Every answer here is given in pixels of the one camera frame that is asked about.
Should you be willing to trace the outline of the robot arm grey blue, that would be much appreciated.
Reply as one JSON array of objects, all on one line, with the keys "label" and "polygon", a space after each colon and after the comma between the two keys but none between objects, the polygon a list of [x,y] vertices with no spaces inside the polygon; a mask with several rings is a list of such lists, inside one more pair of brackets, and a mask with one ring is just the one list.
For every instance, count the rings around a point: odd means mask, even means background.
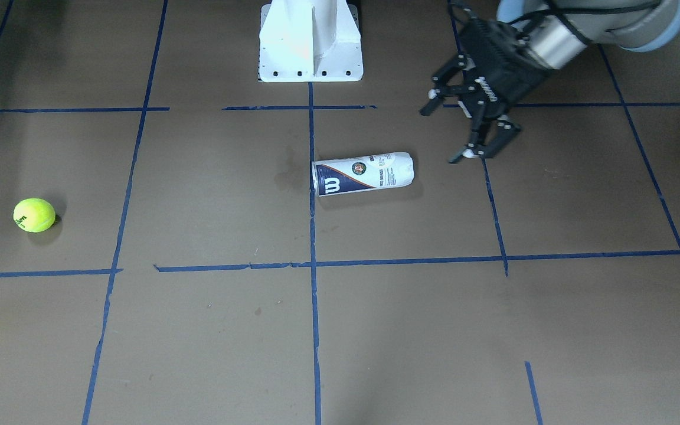
[{"label": "robot arm grey blue", "polygon": [[459,51],[432,75],[419,113],[429,116],[453,97],[470,119],[451,164],[500,153],[521,132],[510,108],[589,45],[648,52],[680,32],[680,1],[502,1],[495,19],[450,1],[448,13],[461,26]]}]

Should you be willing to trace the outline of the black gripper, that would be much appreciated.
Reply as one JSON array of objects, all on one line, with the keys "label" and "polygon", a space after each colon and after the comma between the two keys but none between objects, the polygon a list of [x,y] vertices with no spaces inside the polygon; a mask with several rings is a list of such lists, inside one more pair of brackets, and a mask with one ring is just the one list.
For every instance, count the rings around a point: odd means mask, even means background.
[{"label": "black gripper", "polygon": [[508,110],[551,75],[551,69],[520,44],[518,30],[505,22],[472,17],[458,36],[464,53],[455,54],[432,75],[429,101],[419,110],[422,116],[430,116],[448,97],[456,97],[470,119],[469,136],[449,164],[464,158],[493,158],[513,142],[522,127]]}]

